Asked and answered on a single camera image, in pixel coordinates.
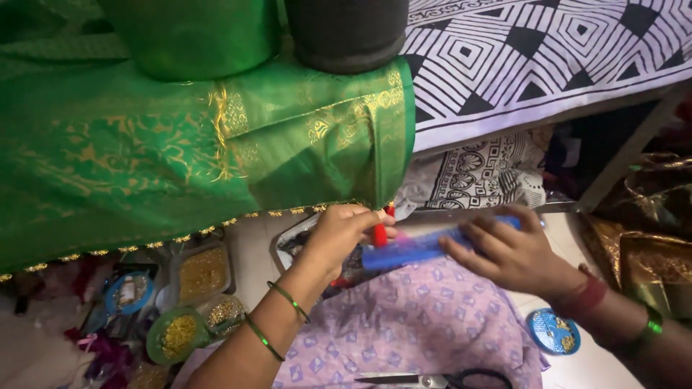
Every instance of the red thread bracelet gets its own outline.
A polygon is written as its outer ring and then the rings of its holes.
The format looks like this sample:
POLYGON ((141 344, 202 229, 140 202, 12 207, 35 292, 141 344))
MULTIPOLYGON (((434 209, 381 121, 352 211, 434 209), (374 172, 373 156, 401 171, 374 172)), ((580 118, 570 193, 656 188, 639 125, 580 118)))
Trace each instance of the red thread bracelet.
POLYGON ((566 298, 552 306, 553 311, 563 318, 578 317, 603 301, 608 286, 599 279, 590 276, 586 287, 579 294, 566 298))

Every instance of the tile floor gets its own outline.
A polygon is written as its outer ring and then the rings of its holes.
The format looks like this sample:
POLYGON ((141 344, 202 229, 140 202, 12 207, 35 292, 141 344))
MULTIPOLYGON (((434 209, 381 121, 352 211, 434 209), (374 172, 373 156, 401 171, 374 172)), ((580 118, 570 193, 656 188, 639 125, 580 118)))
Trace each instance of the tile floor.
MULTIPOLYGON (((266 280, 275 280, 280 273, 269 254, 269 243, 275 236, 297 224, 300 215, 284 217, 257 217, 244 220, 229 235, 234 264, 236 266, 237 292, 249 308, 253 308, 266 293, 266 280)), ((590 254, 576 231, 576 215, 564 213, 543 215, 545 232, 553 251, 574 266, 591 263, 590 254)), ((425 222, 403 221, 399 228, 409 235, 445 228, 452 225, 449 219, 425 222)), ((511 292, 510 296, 519 310, 528 315, 548 304, 535 296, 511 292)), ((643 387, 609 352, 601 349, 593 338, 581 329, 581 349, 571 356, 547 356, 552 367, 543 373, 545 389, 642 389, 643 387)))
MULTIPOLYGON (((544 215, 546 233, 553 251, 573 265, 589 262, 574 230, 574 215, 544 215)), ((304 215, 282 217, 256 217, 243 219, 227 229, 226 241, 235 267, 237 296, 253 308, 266 293, 266 281, 280 276, 269 246, 280 233, 304 219, 304 215)), ((415 222, 406 220, 399 228, 409 235, 451 225, 449 218, 415 222)), ((539 298, 522 293, 511 293, 520 311, 546 307, 539 298)), ((16 318, 11 314, 12 302, 0 298, 0 388, 54 389, 67 376, 75 374, 75 368, 90 358, 77 352, 74 347, 46 329, 38 330, 32 318, 16 318)), ((552 368, 543 374, 546 389, 640 389, 641 385, 612 355, 600 349, 591 336, 581 330, 581 349, 572 356, 547 357, 552 368)))

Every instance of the green saree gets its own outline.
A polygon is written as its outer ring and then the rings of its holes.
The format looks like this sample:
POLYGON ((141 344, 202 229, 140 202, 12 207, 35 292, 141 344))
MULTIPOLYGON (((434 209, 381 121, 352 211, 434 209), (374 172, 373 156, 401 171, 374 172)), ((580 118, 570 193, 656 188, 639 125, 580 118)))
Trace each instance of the green saree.
POLYGON ((356 76, 280 55, 216 82, 158 82, 132 61, 1 81, 0 273, 253 212, 381 208, 414 110, 401 57, 356 76))

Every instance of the purple fabric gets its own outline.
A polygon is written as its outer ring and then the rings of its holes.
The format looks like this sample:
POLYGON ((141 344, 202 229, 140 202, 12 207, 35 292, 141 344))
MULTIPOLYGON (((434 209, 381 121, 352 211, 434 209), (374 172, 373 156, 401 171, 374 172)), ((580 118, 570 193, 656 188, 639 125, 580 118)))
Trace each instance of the purple fabric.
MULTIPOLYGON (((511 302, 492 282, 446 258, 360 284, 314 307, 310 319, 274 388, 358 389, 367 387, 354 383, 362 372, 454 374, 469 368, 500 371, 518 389, 543 386, 540 352, 511 302)), ((193 354, 174 388, 210 351, 193 354)))

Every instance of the hand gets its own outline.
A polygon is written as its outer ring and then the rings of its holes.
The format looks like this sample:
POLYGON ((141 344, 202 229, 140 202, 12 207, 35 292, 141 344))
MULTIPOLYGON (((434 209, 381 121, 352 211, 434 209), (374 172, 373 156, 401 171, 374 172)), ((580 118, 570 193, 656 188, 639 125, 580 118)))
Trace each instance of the hand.
POLYGON ((359 241, 367 239, 365 231, 384 223, 387 236, 394 237, 394 218, 383 211, 373 212, 356 204, 330 206, 320 216, 310 238, 300 253, 298 262, 323 268, 328 281, 341 274, 341 264, 356 248, 359 241))
POLYGON ((570 295, 587 281, 586 275, 553 253, 538 215, 530 208, 505 206, 497 214, 517 217, 521 230, 477 217, 460 228, 485 257, 449 237, 439 241, 445 253, 499 287, 530 293, 550 303, 570 295))

